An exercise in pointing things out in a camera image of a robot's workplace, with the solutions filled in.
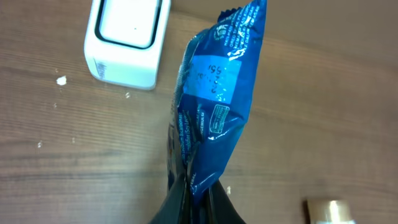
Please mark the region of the blue cookie packet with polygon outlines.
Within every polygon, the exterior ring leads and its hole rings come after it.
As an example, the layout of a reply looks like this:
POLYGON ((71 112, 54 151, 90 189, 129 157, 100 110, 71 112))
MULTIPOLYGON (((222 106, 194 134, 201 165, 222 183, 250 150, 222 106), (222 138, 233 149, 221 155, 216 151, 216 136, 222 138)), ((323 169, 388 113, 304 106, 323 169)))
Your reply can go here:
POLYGON ((248 121, 266 0, 223 11, 187 44, 172 98, 169 183, 187 175, 193 203, 220 178, 248 121))

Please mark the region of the white tube with gold cap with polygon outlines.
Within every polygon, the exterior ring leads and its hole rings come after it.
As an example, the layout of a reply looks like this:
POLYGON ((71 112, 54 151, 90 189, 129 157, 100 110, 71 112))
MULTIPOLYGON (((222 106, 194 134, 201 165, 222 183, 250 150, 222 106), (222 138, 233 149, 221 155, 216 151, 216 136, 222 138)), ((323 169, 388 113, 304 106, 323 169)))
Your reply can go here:
POLYGON ((345 200, 310 199, 307 208, 310 224, 356 224, 345 200))

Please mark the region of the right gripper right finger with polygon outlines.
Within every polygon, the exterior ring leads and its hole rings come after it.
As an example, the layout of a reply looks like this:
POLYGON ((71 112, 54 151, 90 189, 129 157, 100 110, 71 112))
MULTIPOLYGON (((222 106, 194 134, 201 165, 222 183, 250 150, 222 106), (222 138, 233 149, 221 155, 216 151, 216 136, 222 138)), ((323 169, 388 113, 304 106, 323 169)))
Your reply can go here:
POLYGON ((219 180, 206 193, 206 218, 210 224, 246 224, 219 180))

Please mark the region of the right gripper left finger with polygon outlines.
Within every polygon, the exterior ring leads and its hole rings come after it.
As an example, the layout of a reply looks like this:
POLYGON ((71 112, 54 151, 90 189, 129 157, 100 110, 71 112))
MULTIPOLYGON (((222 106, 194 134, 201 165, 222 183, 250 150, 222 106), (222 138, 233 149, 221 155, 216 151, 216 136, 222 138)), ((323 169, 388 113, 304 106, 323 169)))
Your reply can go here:
POLYGON ((159 211, 149 224, 178 224, 181 220, 186 189, 185 174, 180 174, 171 186, 159 211))

